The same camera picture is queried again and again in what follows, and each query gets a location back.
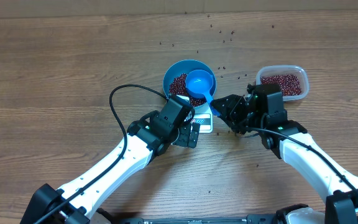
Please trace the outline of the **blue plastic measuring scoop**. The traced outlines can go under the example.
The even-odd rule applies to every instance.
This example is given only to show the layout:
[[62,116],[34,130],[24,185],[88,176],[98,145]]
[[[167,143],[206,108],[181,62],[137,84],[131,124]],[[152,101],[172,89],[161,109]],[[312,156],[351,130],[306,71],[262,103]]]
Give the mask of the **blue plastic measuring scoop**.
[[191,71],[185,80],[187,92],[193,98],[204,98],[213,115],[219,116],[220,113],[211,106],[211,102],[214,100],[214,76],[205,70],[193,70]]

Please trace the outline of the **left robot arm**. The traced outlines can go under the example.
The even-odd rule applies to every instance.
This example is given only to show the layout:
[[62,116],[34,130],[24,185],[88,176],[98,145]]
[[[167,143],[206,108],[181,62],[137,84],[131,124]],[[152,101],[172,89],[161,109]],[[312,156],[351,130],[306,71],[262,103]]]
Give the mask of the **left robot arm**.
[[130,176],[176,144],[195,147],[200,126],[190,122],[194,108],[172,95],[161,111],[134,121],[121,142],[97,164],[58,189],[44,184],[32,196],[22,223],[106,223],[101,204]]

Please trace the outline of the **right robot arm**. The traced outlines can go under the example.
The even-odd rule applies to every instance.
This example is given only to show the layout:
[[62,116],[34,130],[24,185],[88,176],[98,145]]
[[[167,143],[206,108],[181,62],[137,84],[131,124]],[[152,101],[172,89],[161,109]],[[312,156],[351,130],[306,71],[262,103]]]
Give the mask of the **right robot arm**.
[[325,204],[324,212],[302,203],[281,208],[272,223],[358,223],[358,176],[326,154],[300,123],[288,119],[279,85],[248,85],[247,92],[208,103],[235,133],[257,132],[264,148],[292,166]]

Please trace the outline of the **white digital kitchen scale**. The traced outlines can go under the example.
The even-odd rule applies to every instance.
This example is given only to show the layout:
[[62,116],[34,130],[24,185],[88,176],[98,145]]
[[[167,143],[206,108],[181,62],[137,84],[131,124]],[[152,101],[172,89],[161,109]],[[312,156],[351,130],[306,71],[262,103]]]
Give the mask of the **white digital kitchen scale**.
[[195,115],[191,122],[200,125],[200,133],[202,134],[213,132],[213,114],[207,103],[195,107]]

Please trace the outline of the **red beans in bowl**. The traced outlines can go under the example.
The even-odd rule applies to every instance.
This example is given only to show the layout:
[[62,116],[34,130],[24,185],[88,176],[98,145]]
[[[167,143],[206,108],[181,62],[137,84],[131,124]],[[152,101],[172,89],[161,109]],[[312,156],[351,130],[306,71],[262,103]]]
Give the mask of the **red beans in bowl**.
[[193,107],[201,106],[206,103],[204,98],[194,98],[189,94],[188,90],[186,89],[186,78],[186,73],[182,73],[179,77],[175,77],[170,84],[169,93],[173,95],[187,96],[190,99],[190,104]]

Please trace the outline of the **blue metal bowl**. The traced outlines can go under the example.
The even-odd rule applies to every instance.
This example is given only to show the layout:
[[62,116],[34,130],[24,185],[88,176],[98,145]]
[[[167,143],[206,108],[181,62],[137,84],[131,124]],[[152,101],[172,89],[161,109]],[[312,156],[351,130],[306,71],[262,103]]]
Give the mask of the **blue metal bowl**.
[[189,74],[193,70],[205,70],[213,77],[213,87],[211,89],[211,95],[214,96],[216,92],[216,78],[213,71],[203,62],[198,60],[181,60],[174,63],[165,73],[163,78],[163,92],[168,96],[171,83],[174,78],[179,77],[183,73]]

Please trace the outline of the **clear plastic food container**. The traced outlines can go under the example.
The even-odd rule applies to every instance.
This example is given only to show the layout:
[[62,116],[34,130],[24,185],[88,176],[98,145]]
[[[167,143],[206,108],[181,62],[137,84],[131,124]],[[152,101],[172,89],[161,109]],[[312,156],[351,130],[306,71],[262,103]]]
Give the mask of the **clear plastic food container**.
[[306,72],[297,65],[272,65],[260,69],[256,76],[256,84],[279,84],[284,101],[303,99],[310,90]]

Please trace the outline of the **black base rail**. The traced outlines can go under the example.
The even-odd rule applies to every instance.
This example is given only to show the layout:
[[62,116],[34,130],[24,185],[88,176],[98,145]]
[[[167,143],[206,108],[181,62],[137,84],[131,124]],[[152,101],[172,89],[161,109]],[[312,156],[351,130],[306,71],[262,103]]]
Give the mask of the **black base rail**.
[[214,217],[214,218],[114,218],[114,224],[274,224],[274,214],[251,214],[246,217]]

